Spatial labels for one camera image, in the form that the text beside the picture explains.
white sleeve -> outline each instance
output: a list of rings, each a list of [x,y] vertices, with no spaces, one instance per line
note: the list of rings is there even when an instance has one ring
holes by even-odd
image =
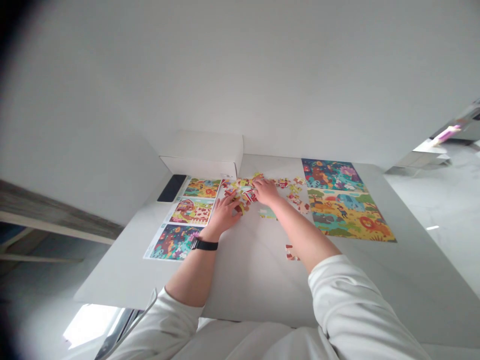
[[[377,287],[345,255],[308,277],[315,318],[339,359],[430,359]]]
[[[171,359],[195,335],[203,309],[184,305],[162,289],[108,360]]]

cardboard box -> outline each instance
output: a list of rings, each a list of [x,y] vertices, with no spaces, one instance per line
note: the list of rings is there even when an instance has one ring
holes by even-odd
[[[241,134],[179,130],[160,159],[173,174],[236,179],[243,155]]]

black phone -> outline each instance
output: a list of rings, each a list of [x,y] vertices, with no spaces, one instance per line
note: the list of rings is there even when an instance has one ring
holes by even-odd
[[[168,181],[168,184],[165,186],[160,196],[158,197],[159,202],[171,203],[175,200],[180,188],[184,184],[187,175],[173,175]]]

right hand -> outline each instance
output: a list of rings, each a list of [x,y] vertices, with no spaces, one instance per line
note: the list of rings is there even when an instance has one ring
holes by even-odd
[[[253,182],[255,187],[255,196],[259,202],[268,207],[272,207],[278,201],[282,200],[282,197],[277,191],[277,187],[272,180],[260,179]]]

black watch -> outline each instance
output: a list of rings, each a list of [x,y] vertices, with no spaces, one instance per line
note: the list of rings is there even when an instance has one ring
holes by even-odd
[[[218,242],[208,242],[202,241],[198,237],[193,237],[191,239],[191,246],[190,249],[200,249],[200,250],[207,250],[207,251],[215,251],[219,248]]]

